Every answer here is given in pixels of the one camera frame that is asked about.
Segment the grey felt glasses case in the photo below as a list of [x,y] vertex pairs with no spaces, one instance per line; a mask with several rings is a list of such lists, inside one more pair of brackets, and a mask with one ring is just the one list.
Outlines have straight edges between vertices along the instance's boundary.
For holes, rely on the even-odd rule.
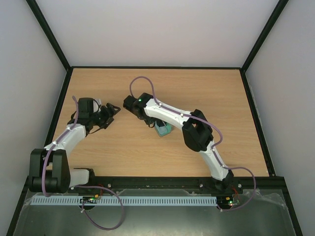
[[166,126],[165,127],[155,127],[154,125],[154,128],[157,132],[157,134],[160,136],[160,137],[163,137],[165,135],[168,135],[171,133],[172,131],[172,126],[166,122]]

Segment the black round sunglasses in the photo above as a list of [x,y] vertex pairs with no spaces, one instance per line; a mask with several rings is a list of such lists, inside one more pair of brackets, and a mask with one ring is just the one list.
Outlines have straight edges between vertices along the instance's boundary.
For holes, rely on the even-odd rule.
[[162,121],[162,120],[157,120],[155,127],[165,127],[166,126],[166,122]]

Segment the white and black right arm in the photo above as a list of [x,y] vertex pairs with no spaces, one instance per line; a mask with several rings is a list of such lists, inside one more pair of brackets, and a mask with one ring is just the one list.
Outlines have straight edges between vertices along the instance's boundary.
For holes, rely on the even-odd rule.
[[184,111],[155,100],[147,93],[139,98],[127,96],[123,107],[147,125],[163,121],[181,130],[185,145],[200,153],[207,164],[213,187],[222,193],[231,188],[233,172],[227,168],[215,147],[213,129],[200,110]]

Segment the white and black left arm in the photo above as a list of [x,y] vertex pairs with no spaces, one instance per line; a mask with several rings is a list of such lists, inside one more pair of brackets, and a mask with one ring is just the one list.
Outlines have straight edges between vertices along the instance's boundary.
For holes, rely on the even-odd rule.
[[35,148],[30,154],[29,190],[41,192],[45,197],[65,193],[77,185],[89,182],[92,169],[71,169],[68,156],[89,134],[106,129],[121,110],[111,103],[103,105],[100,100],[84,97],[74,100],[76,110],[65,130],[44,148]]

